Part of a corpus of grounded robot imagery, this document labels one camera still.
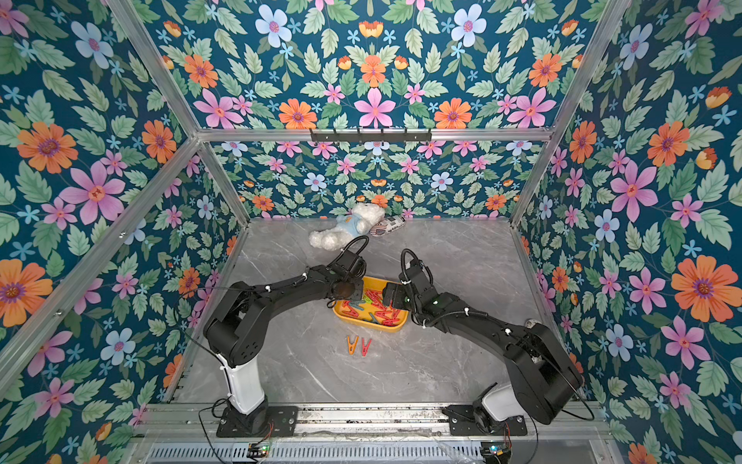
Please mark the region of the yellow plastic storage box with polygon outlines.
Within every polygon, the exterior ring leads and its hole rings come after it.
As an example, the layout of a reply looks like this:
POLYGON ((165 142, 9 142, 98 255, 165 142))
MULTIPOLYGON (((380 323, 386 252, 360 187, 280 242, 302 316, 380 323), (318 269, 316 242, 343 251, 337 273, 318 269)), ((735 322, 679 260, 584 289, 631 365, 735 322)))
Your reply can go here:
POLYGON ((398 333, 409 320, 409 312, 386 304, 384 290, 395 281, 365 276, 363 290, 351 300, 338 301, 332 307, 343 322, 385 333, 398 333))

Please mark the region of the orange clothespin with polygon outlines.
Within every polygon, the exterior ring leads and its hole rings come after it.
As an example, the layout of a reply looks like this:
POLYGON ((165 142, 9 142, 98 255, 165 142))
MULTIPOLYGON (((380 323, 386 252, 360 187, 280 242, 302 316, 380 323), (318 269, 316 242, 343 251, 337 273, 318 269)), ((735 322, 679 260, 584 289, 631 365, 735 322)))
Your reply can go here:
POLYGON ((347 344, 348 354, 350 356, 355 355, 357 351, 357 346, 359 345, 359 337, 358 336, 346 336, 346 344, 347 344))

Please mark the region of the red clothespin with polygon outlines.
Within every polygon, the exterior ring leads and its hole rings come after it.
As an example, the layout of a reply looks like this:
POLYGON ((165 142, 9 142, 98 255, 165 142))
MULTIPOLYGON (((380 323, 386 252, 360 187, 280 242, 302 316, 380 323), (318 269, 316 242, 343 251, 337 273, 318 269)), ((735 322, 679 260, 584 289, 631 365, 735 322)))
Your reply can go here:
POLYGON ((367 356, 372 341, 373 341, 372 338, 362 338, 361 339, 361 355, 363 357, 366 357, 367 356))

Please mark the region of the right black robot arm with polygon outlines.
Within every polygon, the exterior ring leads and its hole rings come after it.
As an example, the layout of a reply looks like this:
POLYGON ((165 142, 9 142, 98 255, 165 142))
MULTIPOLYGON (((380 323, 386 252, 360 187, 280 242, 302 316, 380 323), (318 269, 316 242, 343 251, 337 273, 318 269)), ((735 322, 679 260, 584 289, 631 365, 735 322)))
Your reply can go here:
POLYGON ((492 417, 515 403, 523 414, 548 425, 582 388, 576 365, 547 326, 508 323, 438 291, 430 269, 410 249, 403 249, 400 266, 400 282, 384 290, 386 303, 409 311, 417 326, 461 336, 504 363, 509 383, 485 394, 495 400, 488 409, 492 417))

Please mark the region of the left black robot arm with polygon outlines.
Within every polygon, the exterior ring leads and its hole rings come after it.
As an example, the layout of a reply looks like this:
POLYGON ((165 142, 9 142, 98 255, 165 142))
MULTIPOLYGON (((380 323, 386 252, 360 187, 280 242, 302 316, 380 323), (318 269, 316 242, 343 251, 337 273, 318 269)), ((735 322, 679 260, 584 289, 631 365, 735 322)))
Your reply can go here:
POLYGON ((229 404, 248 416, 267 402, 261 385, 257 357, 272 319, 285 311, 316 301, 349 301, 363 287, 366 262, 361 253, 366 235, 353 239, 334 260, 310 267, 295 278, 275 283, 232 284, 206 322, 203 334, 209 349, 220 360, 229 404))

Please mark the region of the white teddy bear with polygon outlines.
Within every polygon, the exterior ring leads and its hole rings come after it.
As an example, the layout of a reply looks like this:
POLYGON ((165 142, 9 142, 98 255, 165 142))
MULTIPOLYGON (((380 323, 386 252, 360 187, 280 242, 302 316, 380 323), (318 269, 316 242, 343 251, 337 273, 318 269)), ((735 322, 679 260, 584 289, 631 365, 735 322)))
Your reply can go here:
POLYGON ((385 210, 382 207, 374 203, 359 203, 352 208, 351 214, 338 217, 333 228, 312 231, 308 236, 309 244, 315 249, 338 251, 353 239, 366 235, 384 217, 385 210))

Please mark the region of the small printed pouch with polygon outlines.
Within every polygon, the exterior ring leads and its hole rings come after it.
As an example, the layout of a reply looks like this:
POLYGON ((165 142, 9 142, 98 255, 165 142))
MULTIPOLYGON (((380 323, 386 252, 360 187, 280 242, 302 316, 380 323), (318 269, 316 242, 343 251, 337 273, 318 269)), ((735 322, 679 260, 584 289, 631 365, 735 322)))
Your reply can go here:
POLYGON ((399 230, 405 225, 405 223, 406 222, 402 216, 383 218, 380 222, 370 228, 368 235, 372 237, 382 237, 399 230))

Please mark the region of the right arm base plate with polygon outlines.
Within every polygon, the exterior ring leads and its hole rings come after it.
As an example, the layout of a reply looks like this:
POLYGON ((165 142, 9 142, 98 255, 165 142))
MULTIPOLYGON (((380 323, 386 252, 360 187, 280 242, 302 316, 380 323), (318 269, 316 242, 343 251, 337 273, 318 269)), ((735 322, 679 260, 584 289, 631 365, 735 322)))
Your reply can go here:
POLYGON ((482 407, 454 404, 442 408, 442 414, 448 418, 449 433, 452 436, 502 436, 507 438, 529 434, 523 416, 496 421, 482 407))

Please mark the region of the black hook rail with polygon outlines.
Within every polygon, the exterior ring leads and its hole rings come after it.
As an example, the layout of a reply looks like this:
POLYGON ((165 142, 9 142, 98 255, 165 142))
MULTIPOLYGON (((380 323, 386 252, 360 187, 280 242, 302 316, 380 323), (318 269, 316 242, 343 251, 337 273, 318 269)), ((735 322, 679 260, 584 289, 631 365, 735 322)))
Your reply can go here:
POLYGON ((310 140, 312 142, 347 142, 351 144, 365 142, 388 142, 388 143, 407 143, 407 142, 428 142, 433 140, 431 130, 310 130, 310 140))

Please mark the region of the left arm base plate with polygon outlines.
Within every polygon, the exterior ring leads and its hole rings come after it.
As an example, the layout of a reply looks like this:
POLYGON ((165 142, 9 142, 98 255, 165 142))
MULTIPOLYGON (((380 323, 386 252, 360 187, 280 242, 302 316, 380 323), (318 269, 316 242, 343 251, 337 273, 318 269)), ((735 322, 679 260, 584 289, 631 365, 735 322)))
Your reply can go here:
POLYGON ((247 415, 228 404, 220 417, 216 431, 218 438, 272 438, 291 437, 298 424, 296 406, 261 405, 247 415))

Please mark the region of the aluminium front rail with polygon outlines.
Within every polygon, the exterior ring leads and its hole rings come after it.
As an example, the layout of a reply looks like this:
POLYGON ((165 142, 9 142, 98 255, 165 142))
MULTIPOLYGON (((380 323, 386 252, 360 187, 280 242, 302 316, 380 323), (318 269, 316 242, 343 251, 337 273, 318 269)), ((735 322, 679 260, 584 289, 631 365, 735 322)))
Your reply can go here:
MULTIPOLYGON (((452 436, 448 418, 442 408, 451 405, 433 403, 275 403, 271 406, 299 408, 294 435, 283 438, 352 437, 452 437, 454 439, 505 439, 502 436, 452 436)), ((151 438, 187 438, 200 440, 205 434, 218 438, 216 431, 223 413, 222 405, 206 403, 173 403, 151 406, 144 419, 134 427, 134 436, 151 438)), ((526 415, 529 434, 507 437, 514 441, 540 438, 543 440, 599 440, 613 437, 610 427, 601 418, 601 411, 591 402, 570 403, 548 425, 541 425, 526 415)))

